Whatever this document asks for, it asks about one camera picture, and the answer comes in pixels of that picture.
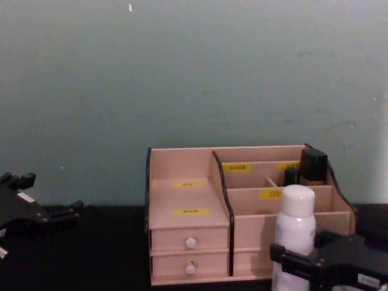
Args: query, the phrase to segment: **yellow label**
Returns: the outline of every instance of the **yellow label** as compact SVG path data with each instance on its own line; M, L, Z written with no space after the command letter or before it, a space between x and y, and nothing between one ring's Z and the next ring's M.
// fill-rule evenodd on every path
M225 173L250 173L252 172L251 164L243 164L240 162L235 162L231 164L223 164L222 168Z
M206 215L209 214L208 209L184 209L175 210L174 215Z
M281 189L265 189L259 191L260 199L281 199Z
M278 164L278 170L279 172L284 172L286 168L296 168L298 169L301 162L281 162Z
M183 188L183 187L203 187L204 183L202 182L186 182L186 183L175 183L172 184L174 188Z

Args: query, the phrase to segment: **white bottle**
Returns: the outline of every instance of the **white bottle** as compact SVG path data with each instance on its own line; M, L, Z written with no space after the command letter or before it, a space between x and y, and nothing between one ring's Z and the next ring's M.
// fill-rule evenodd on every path
M301 255L314 248L316 222L313 190L302 185L290 185L282 193L282 209L276 220L275 243ZM281 264L273 266L272 291L309 291L307 280L284 273Z

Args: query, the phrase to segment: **organizer top shelf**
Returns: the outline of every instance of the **organizer top shelf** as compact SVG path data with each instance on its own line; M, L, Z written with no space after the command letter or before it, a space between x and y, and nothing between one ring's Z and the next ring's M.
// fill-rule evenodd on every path
M153 179L150 228L181 229L229 225L212 180Z

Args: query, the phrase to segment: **black edge trim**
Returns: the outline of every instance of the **black edge trim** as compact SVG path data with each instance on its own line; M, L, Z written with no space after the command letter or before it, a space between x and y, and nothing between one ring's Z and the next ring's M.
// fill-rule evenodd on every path
M146 251L146 264L145 267L147 268L146 274L147 276L147 283L149 286L151 286L151 263L150 263L150 225L149 225L149 215L150 215L150 162L151 162L151 147L148 148L147 151L147 165L145 167L145 175L146 175L146 185L145 185L145 206L144 206L144 235L145 235L145 241L147 243L147 251Z
M222 184L222 194L224 195L224 200L226 203L226 207L229 211L229 224L230 224L230 237L229 237L229 276L233 276L233 268L234 268L234 259L235 259L235 215L233 214L232 206L230 205L230 201L228 198L228 193L226 190L226 182L224 169L222 168L222 163L219 160L219 157L215 151L212 152L213 156L216 159L218 164L219 174L221 175L221 184Z
M310 144L304 144L306 147L312 149L312 150L317 150L316 148L314 148L312 145ZM333 170L333 167L330 163L330 159L328 158L327 159L327 166L329 167L329 172L332 176L332 179L333 179L333 183L334 183L334 187L336 188L338 194L340 195L340 197L345 201L345 203L347 205L349 205L349 207L353 210L353 213L354 213L354 217L355 217L355 228L357 228L357 224L358 224L358 210L357 208L352 204L350 203L350 201L343 195L341 189L340 189L340 186L338 185L338 182L337 182L337 178L335 177L334 175L334 170Z

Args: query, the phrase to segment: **drawer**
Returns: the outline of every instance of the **drawer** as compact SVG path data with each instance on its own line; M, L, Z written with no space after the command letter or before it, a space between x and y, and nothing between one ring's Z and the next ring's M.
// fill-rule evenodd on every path
M226 249L228 245L228 227L152 230L152 253Z
M154 256L152 258L153 275L183 275L190 278L207 273L226 273L228 253L210 253L205 255Z
M259 270L271 269L273 262L268 250L252 252L235 252L234 269L235 270Z

